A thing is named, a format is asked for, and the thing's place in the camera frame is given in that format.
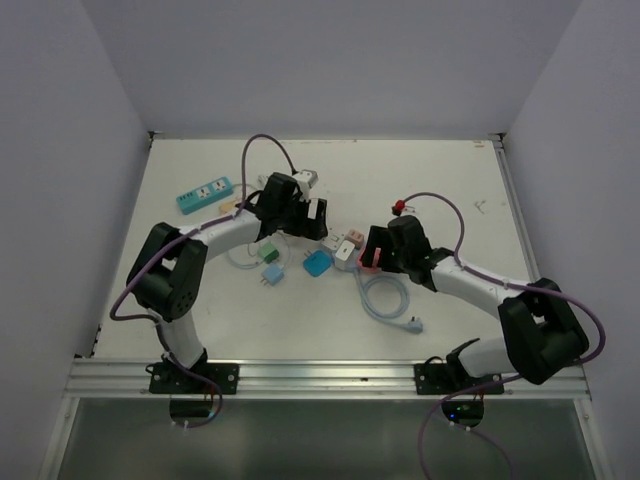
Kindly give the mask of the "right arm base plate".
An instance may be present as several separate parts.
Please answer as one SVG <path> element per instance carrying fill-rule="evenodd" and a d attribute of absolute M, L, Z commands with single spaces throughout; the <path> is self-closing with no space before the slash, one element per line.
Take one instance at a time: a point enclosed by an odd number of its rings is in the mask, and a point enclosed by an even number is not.
<path fill-rule="evenodd" d="M 504 387 L 492 375 L 471 377 L 462 370 L 456 370 L 446 363 L 417 363 L 413 365 L 414 382 L 418 395 L 450 395 L 461 390 L 482 386 L 478 393 L 501 395 Z"/>

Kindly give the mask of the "teal power strip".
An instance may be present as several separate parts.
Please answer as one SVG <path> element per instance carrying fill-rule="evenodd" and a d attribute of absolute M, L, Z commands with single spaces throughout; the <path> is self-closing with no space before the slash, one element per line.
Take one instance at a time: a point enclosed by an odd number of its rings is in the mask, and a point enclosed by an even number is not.
<path fill-rule="evenodd" d="M 220 177 L 176 197 L 183 215 L 189 215 L 233 194 L 233 184 L 228 177 Z"/>

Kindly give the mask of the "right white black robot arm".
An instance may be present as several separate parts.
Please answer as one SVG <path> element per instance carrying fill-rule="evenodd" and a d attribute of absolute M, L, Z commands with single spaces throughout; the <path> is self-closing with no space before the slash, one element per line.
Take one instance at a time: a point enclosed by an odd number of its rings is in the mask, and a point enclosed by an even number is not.
<path fill-rule="evenodd" d="M 588 337 L 557 284 L 542 278 L 512 286 L 475 276 L 450 249 L 431 246 L 420 221 L 400 216 L 372 226 L 361 255 L 363 266 L 404 274 L 416 285 L 456 297 L 496 319 L 501 335 L 456 347 L 439 366 L 451 389 L 468 392 L 482 377 L 514 372 L 540 385 L 578 360 Z"/>

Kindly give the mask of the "light blue charger plug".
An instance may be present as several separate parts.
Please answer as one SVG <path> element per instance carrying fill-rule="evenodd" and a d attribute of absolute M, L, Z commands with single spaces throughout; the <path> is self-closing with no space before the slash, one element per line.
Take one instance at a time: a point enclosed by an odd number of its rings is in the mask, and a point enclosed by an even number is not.
<path fill-rule="evenodd" d="M 263 285 L 275 286 L 285 277 L 284 270 L 277 264 L 270 264 L 261 272 Z"/>

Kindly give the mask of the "brown pink cube adapter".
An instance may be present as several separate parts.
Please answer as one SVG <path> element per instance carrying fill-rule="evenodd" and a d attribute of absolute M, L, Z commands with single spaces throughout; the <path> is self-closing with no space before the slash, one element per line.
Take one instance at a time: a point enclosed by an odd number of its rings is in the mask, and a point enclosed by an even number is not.
<path fill-rule="evenodd" d="M 365 235 L 355 229 L 350 229 L 345 235 L 345 239 L 351 242 L 356 249 L 361 249 L 366 241 Z"/>

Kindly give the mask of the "red pink cube adapter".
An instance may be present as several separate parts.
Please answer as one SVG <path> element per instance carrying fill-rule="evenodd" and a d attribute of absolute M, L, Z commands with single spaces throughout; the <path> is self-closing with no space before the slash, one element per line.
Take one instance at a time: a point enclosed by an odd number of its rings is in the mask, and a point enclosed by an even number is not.
<path fill-rule="evenodd" d="M 364 246 L 356 260 L 357 268 L 369 274 L 379 273 L 381 271 L 381 267 L 379 266 L 381 253 L 380 247 Z"/>

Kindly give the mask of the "green charger plug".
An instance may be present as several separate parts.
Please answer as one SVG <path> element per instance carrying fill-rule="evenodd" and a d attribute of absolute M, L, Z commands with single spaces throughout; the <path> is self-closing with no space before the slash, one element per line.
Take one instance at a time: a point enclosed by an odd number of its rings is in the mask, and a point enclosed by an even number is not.
<path fill-rule="evenodd" d="M 262 262 L 271 264 L 279 259 L 280 251 L 272 242 L 266 242 L 259 247 L 257 255 L 260 257 Z"/>

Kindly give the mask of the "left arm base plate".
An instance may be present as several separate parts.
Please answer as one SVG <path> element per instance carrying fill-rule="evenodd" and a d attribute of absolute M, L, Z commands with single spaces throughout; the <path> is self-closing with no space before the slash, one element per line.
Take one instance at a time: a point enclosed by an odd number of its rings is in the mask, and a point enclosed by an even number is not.
<path fill-rule="evenodd" d="M 149 392 L 152 394 L 197 395 L 211 393 L 215 383 L 222 395 L 234 395 L 240 378 L 240 366 L 236 363 L 209 363 L 196 365 L 193 371 L 184 373 L 171 362 L 148 364 L 145 372 L 150 375 Z"/>

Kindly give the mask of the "white cube adapter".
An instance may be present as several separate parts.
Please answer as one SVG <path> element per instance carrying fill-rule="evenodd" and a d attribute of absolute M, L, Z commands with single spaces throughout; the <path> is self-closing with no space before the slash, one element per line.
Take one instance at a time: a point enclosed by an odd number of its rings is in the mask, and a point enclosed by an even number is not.
<path fill-rule="evenodd" d="M 356 246 L 344 234 L 329 233 L 320 245 L 330 255 L 338 270 L 352 272 L 356 268 Z"/>

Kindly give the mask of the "blue cube socket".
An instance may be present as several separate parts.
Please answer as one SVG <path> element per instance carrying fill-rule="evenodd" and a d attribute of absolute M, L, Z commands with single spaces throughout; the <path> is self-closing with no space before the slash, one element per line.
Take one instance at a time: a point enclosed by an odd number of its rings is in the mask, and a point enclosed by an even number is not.
<path fill-rule="evenodd" d="M 310 276 L 317 278 L 332 266 L 332 258 L 323 250 L 316 250 L 306 256 L 302 266 Z"/>

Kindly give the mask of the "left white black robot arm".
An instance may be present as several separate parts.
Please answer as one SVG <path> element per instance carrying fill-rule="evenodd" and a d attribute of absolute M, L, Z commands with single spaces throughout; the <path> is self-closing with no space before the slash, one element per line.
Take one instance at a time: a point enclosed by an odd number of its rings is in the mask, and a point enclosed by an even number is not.
<path fill-rule="evenodd" d="M 119 305 L 132 294 L 145 309 L 142 317 L 154 323 L 164 357 L 175 365 L 172 379 L 185 392 L 201 390 L 208 379 L 208 369 L 201 363 L 206 349 L 191 314 L 206 263 L 278 232 L 324 239 L 327 201 L 310 196 L 316 183 L 312 170 L 273 173 L 263 190 L 223 216 L 180 228 L 161 222 L 151 229 L 110 317 L 119 318 Z"/>

